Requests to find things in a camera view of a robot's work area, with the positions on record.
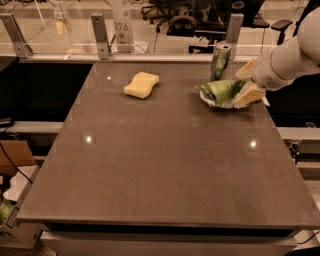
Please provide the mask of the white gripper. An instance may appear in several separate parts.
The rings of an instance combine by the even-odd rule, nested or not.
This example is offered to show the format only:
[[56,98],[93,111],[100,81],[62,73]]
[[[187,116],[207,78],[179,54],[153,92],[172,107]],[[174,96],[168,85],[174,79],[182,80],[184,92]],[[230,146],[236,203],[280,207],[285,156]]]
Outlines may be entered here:
[[246,106],[262,99],[266,90],[276,91],[294,81],[291,66],[294,51],[278,46],[265,50],[256,60],[251,59],[238,69],[235,76],[249,79],[232,100],[234,106]]

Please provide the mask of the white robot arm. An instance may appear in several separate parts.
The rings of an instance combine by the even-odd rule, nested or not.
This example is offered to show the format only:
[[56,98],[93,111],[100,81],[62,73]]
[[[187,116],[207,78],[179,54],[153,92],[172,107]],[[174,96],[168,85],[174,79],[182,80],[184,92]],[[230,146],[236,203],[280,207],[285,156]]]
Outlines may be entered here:
[[320,8],[305,16],[295,36],[265,50],[240,68],[236,76],[249,79],[232,99],[242,108],[262,99],[266,91],[277,91],[299,77],[320,73]]

